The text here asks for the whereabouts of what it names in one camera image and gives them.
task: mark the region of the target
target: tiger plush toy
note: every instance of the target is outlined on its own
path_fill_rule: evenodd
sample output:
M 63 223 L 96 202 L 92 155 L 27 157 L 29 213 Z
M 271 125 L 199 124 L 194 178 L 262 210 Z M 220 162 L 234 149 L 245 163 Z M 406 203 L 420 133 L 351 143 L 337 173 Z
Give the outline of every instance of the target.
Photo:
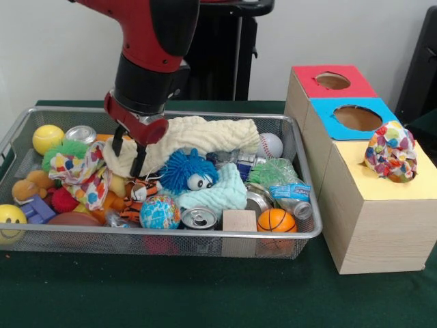
M 161 189 L 161 184 L 157 180 L 135 179 L 134 186 L 130 192 L 130 197 L 124 198 L 126 208 L 120 213 L 121 218 L 127 221 L 139 223 L 139 212 L 145 200 L 156 195 Z

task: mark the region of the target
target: blue square panel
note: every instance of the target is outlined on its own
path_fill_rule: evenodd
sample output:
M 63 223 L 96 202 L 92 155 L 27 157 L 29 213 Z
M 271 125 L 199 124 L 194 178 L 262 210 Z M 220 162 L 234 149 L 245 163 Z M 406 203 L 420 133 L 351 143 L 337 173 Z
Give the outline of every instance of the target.
M 381 125 L 398 121 L 380 98 L 324 98 L 311 103 L 335 140 L 369 140 Z

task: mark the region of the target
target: white wall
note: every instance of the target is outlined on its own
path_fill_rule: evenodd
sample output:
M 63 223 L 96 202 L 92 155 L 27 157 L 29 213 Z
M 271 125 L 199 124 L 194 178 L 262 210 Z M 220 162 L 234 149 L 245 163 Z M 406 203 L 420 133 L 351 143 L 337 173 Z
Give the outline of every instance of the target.
M 353 64 L 394 110 L 431 5 L 437 3 L 277 0 L 271 14 L 258 18 L 250 99 L 284 99 L 292 65 Z
M 355 64 L 393 109 L 434 3 L 277 0 L 274 12 L 258 19 L 250 98 L 284 100 L 291 65 Z M 38 99 L 102 99 L 121 43 L 116 22 L 81 5 L 0 1 L 0 137 Z

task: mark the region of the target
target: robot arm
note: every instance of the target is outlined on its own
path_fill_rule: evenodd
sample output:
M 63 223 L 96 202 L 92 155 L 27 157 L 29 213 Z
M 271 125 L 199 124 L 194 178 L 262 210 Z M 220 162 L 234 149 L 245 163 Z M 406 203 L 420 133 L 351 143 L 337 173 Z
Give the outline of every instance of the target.
M 119 123 L 113 149 L 119 155 L 125 132 L 137 142 L 138 157 L 131 175 L 138 176 L 145 147 L 167 132 L 162 113 L 177 93 L 188 66 L 188 53 L 199 15 L 200 0 L 69 0 L 114 18 L 124 41 L 115 88 L 104 102 L 106 112 Z

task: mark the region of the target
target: metal basket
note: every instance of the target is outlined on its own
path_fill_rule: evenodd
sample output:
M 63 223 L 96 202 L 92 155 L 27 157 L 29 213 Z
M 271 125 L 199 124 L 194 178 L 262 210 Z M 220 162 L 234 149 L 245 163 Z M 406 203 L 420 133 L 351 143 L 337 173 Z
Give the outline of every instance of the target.
M 200 115 L 206 120 L 251 118 L 260 133 L 274 133 L 284 143 L 283 157 L 293 161 L 296 171 L 307 184 L 311 177 L 297 123 L 282 115 L 239 113 L 166 112 L 168 118 Z M 17 180 L 37 169 L 42 157 L 32 146 L 33 132 L 41 125 L 54 124 L 64 131 L 86 124 L 98 133 L 113 133 L 116 124 L 103 109 L 38 107 L 24 112 L 0 143 L 3 162 L 0 167 L 0 198 L 12 204 L 11 189 Z M 52 251 L 75 253 L 144 254 L 168 256 L 225 256 L 246 258 L 291 258 L 302 251 L 310 238 L 322 231 L 322 220 L 311 192 L 312 218 L 298 221 L 298 233 L 224 232 L 194 230 L 117 229 L 65 225 L 19 225 L 0 223 L 3 229 L 20 230 L 23 237 L 0 249 L 14 251 Z

